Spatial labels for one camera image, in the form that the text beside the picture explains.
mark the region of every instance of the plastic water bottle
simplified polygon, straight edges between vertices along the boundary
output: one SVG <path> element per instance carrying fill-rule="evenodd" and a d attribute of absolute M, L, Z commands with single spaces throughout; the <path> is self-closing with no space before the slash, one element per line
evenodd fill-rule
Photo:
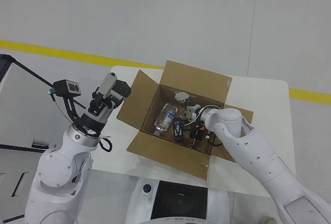
<path fill-rule="evenodd" d="M 159 136 L 161 132 L 165 132 L 169 128 L 171 120 L 176 116 L 177 112 L 178 108 L 176 106 L 172 106 L 169 103 L 165 104 L 154 123 L 154 135 Z"/>

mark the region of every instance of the black cable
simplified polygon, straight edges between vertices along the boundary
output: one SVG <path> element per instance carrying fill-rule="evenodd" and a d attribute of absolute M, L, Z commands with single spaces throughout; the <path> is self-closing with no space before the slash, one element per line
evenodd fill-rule
<path fill-rule="evenodd" d="M 49 87 L 53 88 L 53 85 L 48 82 L 47 80 L 45 80 L 44 78 L 40 77 L 38 74 L 36 74 L 34 71 L 32 71 L 31 69 L 27 68 L 26 66 L 24 66 L 23 64 L 21 64 L 21 62 L 15 60 L 13 61 L 14 64 L 18 65 L 19 67 L 21 67 L 23 70 L 25 70 L 26 72 L 30 73 L 31 75 L 33 75 L 34 77 L 38 78 L 39 80 L 41 80 L 44 84 L 48 85 Z M 77 104 L 78 106 L 80 106 L 83 109 L 86 109 L 85 106 L 83 106 L 80 102 L 78 102 L 77 100 L 73 100 L 75 104 Z"/>
<path fill-rule="evenodd" d="M 107 149 L 103 146 L 103 144 L 101 143 L 101 141 L 99 141 L 99 145 L 100 145 L 100 147 L 101 147 L 104 151 L 106 151 L 106 152 L 110 152 L 110 151 L 112 150 L 112 148 L 113 148 L 112 143 L 111 143 L 110 140 L 107 139 L 107 138 L 102 138 L 102 139 L 104 139 L 104 140 L 109 144 L 109 149 L 107 150 Z"/>
<path fill-rule="evenodd" d="M 222 145 L 222 143 L 214 144 L 214 142 L 215 142 L 215 138 L 214 138 L 214 141 L 212 143 L 210 142 L 210 138 L 208 138 L 208 143 L 211 144 L 212 146 L 221 146 Z"/>

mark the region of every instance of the gray floor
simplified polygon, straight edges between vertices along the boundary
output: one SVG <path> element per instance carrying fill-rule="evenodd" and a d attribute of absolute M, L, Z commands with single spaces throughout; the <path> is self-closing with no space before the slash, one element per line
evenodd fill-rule
<path fill-rule="evenodd" d="M 0 39 L 159 66 L 171 59 L 331 94 L 331 0 L 0 1 Z M 34 54 L 0 53 L 13 55 L 50 81 L 69 78 L 94 86 L 110 71 Z M 331 106 L 290 102 L 297 176 L 331 202 Z M 272 212 L 271 199 L 236 194 L 234 223 L 253 219 L 248 210 L 260 206 L 238 219 L 235 208 L 262 203 L 268 211 L 256 218 Z"/>

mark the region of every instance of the box flap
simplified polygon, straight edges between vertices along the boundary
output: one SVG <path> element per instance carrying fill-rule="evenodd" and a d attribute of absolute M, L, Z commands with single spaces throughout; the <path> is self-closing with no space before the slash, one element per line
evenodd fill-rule
<path fill-rule="evenodd" d="M 246 120 L 251 124 L 252 120 L 253 120 L 253 115 L 254 112 L 250 111 L 250 110 L 245 110 L 242 108 L 237 108 L 235 106 L 230 106 L 230 105 L 224 105 L 224 108 L 235 108 L 238 109 L 241 114 L 246 118 Z M 221 143 L 220 140 L 218 138 L 215 139 L 215 144 L 219 144 Z M 221 146 L 217 146 L 217 147 L 212 147 L 211 150 L 211 155 L 212 156 L 217 156 L 220 158 L 224 158 L 225 160 L 229 160 L 232 162 L 235 162 L 235 160 L 230 156 L 229 152 L 225 149 L 225 147 L 223 145 Z"/>
<path fill-rule="evenodd" d="M 168 60 L 160 84 L 225 102 L 232 78 Z"/>
<path fill-rule="evenodd" d="M 210 156 L 139 132 L 127 151 L 207 180 Z"/>
<path fill-rule="evenodd" d="M 158 86 L 158 83 L 139 70 L 132 84 L 132 93 L 123 102 L 116 118 L 140 130 Z"/>

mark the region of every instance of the small object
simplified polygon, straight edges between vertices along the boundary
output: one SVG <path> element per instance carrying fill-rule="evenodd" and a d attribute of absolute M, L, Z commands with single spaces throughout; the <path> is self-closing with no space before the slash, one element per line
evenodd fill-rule
<path fill-rule="evenodd" d="M 142 196 L 149 197 L 152 194 L 152 186 L 145 184 L 142 189 Z"/>
<path fill-rule="evenodd" d="M 55 88 L 51 88 L 51 89 L 49 90 L 49 94 L 55 94 Z"/>
<path fill-rule="evenodd" d="M 149 193 L 151 190 L 152 190 L 152 186 L 150 186 L 150 184 L 145 184 L 145 185 L 143 186 L 143 191 L 144 191 L 145 193 Z"/>
<path fill-rule="evenodd" d="M 65 98 L 73 98 L 81 95 L 80 85 L 70 80 L 60 80 L 53 83 L 53 88 L 49 90 L 51 94 Z"/>
<path fill-rule="evenodd" d="M 174 118 L 173 121 L 173 138 L 176 141 L 180 141 L 184 138 L 184 124 L 181 118 Z"/>
<path fill-rule="evenodd" d="M 175 94 L 175 99 L 181 104 L 185 104 L 189 97 L 189 94 L 187 94 L 186 92 L 178 92 L 177 94 Z"/>
<path fill-rule="evenodd" d="M 178 108 L 176 106 L 172 106 L 169 103 L 166 103 L 154 123 L 154 135 L 160 136 L 161 132 L 167 131 L 172 119 L 176 116 L 177 112 Z"/>

